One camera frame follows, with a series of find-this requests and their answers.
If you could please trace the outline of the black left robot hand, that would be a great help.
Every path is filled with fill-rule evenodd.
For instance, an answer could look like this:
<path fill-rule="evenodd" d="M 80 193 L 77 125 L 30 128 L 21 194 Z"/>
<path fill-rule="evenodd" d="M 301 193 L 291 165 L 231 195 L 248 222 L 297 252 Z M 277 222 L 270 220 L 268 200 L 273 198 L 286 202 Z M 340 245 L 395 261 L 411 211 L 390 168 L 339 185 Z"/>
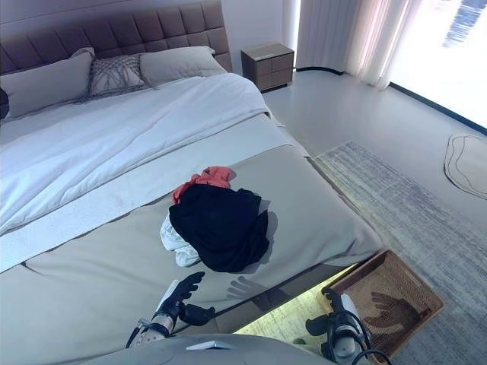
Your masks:
<path fill-rule="evenodd" d="M 193 292 L 197 291 L 198 284 L 204 276 L 205 272 L 198 271 L 187 276 L 182 281 L 177 281 L 169 296 L 161 302 L 152 320 L 166 316 L 172 320 L 173 325 L 176 324 L 177 319 L 180 319 L 187 325 L 194 326 L 203 326 L 209 322 L 215 315 L 214 307 L 204 309 L 200 306 L 184 303 L 185 300 L 192 296 Z"/>

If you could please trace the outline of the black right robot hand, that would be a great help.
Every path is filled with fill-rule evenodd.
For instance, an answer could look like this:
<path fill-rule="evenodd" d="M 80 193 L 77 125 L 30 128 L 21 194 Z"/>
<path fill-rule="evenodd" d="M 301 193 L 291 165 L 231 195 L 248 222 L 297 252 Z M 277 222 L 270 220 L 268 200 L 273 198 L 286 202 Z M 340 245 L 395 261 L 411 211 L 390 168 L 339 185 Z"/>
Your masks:
<path fill-rule="evenodd" d="M 339 328 L 353 329 L 361 333 L 358 310 L 348 294 L 339 294 L 330 287 L 324 287 L 317 295 L 323 314 L 315 319 L 307 319 L 306 330 L 313 336 L 338 331 Z"/>

